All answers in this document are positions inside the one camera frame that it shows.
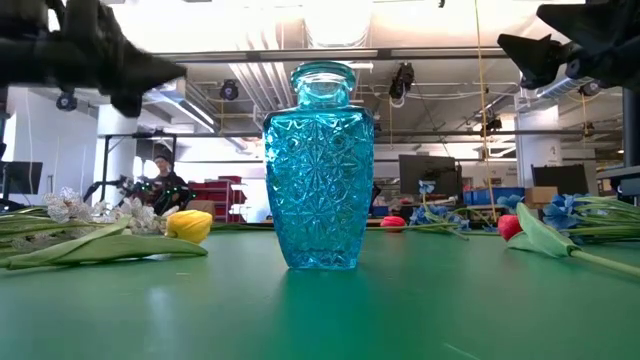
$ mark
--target dark hair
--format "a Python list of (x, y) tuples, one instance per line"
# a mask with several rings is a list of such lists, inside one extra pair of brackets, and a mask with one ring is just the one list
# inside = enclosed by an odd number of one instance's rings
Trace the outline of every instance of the dark hair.
[(156, 161), (158, 159), (162, 159), (162, 160), (164, 160), (166, 162), (169, 162), (169, 159), (164, 155), (156, 155), (156, 157), (153, 158), (153, 161)]

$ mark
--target white wall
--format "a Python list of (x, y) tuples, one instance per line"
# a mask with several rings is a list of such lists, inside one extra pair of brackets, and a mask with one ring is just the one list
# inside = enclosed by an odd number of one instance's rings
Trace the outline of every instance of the white wall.
[[(34, 205), (42, 204), (42, 195), (50, 192), (48, 177), (54, 172), (54, 192), (70, 187), (84, 193), (93, 178), (97, 120), (80, 112), (62, 112), (53, 101), (28, 92), (26, 88), (10, 88), (7, 110), (16, 114), (11, 120), (15, 121), (13, 160), (30, 161), (32, 158), (30, 120), (33, 161), (43, 163), (38, 195), (29, 195), (29, 201)], [(24, 201), (20, 195), (11, 195), (11, 199)]]

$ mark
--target ceiling beam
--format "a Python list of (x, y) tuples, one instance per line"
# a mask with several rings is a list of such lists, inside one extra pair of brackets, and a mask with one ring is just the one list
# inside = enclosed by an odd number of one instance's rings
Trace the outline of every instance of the ceiling beam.
[[(483, 59), (508, 59), (499, 47), (481, 48)], [(167, 60), (181, 64), (228, 64), (260, 63), (312, 60), (477, 60), (475, 47), (422, 47), (422, 48), (378, 48), (378, 49), (287, 49), (215, 51), (200, 53), (155, 53)]]

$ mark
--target tulip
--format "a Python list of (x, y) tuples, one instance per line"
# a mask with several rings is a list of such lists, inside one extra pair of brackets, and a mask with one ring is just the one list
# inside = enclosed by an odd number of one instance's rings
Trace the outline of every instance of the tulip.
[(198, 210), (181, 211), (167, 219), (166, 236), (199, 244), (209, 235), (212, 224), (213, 216), (209, 213)]

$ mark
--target yellow rope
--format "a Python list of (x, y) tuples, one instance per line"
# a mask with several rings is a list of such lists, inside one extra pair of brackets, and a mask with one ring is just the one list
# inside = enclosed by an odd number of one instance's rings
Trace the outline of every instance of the yellow rope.
[(389, 96), (389, 145), (393, 150), (393, 106), (391, 106), (391, 96)]
[(476, 37), (478, 40), (478, 70), (480, 73), (480, 101), (482, 102), (482, 150), (484, 151), (484, 163), (487, 167), (487, 185), (489, 186), (489, 199), (491, 199), (491, 213), (493, 215), (493, 221), (498, 222), (498, 215), (496, 213), (496, 203), (493, 198), (493, 184), (491, 183), (491, 169), (489, 168), (489, 148), (487, 146), (487, 109), (485, 99), (485, 85), (484, 85), (484, 73), (482, 67), (482, 45), (480, 42), (480, 14), (478, 11), (478, 0), (474, 0), (475, 15), (476, 15)]
[(589, 131), (587, 129), (587, 101), (585, 101), (585, 97), (584, 94), (580, 94), (582, 96), (582, 121), (584, 123), (584, 133), (582, 134), (582, 150), (584, 150), (587, 147), (587, 132)]

